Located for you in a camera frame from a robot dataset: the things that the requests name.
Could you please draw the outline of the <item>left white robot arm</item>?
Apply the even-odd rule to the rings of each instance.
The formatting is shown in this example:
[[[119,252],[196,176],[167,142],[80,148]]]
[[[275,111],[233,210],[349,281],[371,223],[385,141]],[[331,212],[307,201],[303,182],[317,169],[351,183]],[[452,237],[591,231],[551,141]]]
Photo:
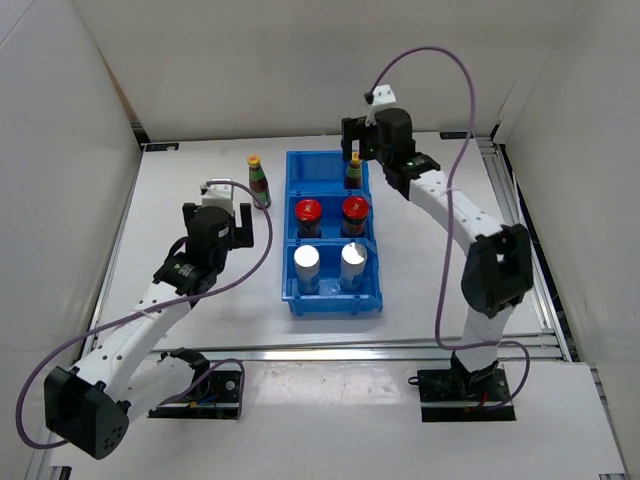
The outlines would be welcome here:
[[[209,397],[210,362],[186,348],[162,353],[144,373],[138,368],[164,334],[209,292],[229,251],[254,244],[251,206],[239,214],[186,203],[187,235],[170,249],[138,301],[136,319],[114,328],[72,367],[57,367],[44,382],[49,430],[101,460],[121,443],[129,425],[165,400]]]

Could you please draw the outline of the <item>red-lid chili jar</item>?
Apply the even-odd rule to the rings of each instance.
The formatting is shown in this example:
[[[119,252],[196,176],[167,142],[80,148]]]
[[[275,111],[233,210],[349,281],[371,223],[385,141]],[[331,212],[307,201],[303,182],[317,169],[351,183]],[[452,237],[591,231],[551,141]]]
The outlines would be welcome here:
[[[299,238],[320,238],[322,206],[316,199],[300,200],[295,206]]]
[[[369,203],[364,197],[347,197],[342,204],[342,235],[349,238],[363,236],[366,230],[368,214]]]

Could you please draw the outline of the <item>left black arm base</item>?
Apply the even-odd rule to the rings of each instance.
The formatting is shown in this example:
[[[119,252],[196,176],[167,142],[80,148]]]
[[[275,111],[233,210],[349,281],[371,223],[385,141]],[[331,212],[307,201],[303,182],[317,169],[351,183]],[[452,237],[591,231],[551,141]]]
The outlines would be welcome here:
[[[202,353],[180,348],[161,359],[179,359],[193,371],[190,390],[177,400],[150,410],[154,419],[239,420],[243,409],[246,370],[237,359],[211,362]]]

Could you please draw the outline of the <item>silver-lid bead jar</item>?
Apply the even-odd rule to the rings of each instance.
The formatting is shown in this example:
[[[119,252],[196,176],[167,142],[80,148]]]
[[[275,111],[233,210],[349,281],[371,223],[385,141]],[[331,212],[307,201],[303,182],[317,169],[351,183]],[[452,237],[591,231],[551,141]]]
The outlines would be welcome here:
[[[368,251],[362,244],[351,242],[343,247],[339,277],[342,289],[353,291],[360,287],[367,260]]]
[[[312,245],[301,245],[294,251],[297,288],[301,294],[313,295],[320,287],[320,254]]]

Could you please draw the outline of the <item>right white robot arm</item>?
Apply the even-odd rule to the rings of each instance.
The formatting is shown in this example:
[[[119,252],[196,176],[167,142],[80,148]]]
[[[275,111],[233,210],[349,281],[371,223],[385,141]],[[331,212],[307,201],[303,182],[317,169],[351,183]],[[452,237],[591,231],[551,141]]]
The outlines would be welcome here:
[[[451,185],[452,175],[416,148],[410,115],[387,108],[369,123],[365,117],[341,121],[344,159],[357,149],[376,160],[387,183],[428,213],[447,233],[447,244],[466,256],[461,291],[468,305],[462,339],[450,347],[449,387],[460,399],[480,393],[497,367],[497,349],[508,319],[533,286],[529,232],[508,226]]]

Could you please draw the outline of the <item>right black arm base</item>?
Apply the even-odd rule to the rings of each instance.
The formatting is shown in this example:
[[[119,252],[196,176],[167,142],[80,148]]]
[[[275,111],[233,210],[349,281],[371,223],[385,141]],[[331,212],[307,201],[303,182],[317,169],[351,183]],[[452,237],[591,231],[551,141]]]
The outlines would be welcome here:
[[[512,422],[511,403],[497,407],[510,397],[505,371],[498,368],[483,386],[470,393],[457,393],[449,382],[449,370],[418,370],[407,383],[418,388],[423,423]]]

